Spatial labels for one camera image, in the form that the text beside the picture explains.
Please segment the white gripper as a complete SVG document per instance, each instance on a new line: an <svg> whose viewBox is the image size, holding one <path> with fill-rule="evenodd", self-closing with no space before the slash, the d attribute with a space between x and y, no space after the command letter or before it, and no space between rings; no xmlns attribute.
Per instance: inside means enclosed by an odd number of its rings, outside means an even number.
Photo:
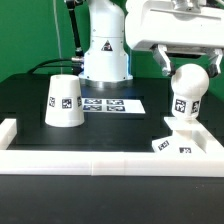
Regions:
<svg viewBox="0 0 224 224"><path fill-rule="evenodd" d="M221 73L224 49L224 10L201 6L198 12L176 10L171 0L127 0L126 42L132 50L148 51L164 76L176 72L170 47L214 48L207 51L207 73Z"/></svg>

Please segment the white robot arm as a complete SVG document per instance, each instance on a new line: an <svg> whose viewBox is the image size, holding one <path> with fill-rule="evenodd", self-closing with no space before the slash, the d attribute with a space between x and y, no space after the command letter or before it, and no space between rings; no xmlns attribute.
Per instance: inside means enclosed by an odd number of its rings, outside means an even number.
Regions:
<svg viewBox="0 0 224 224"><path fill-rule="evenodd" d="M208 74L221 73L224 56L224 9L208 0L127 0L121 9L110 0L86 0L90 13L90 47L80 77L97 86L130 82L123 46L151 51L165 76L176 69L172 57L209 57Z"/></svg>

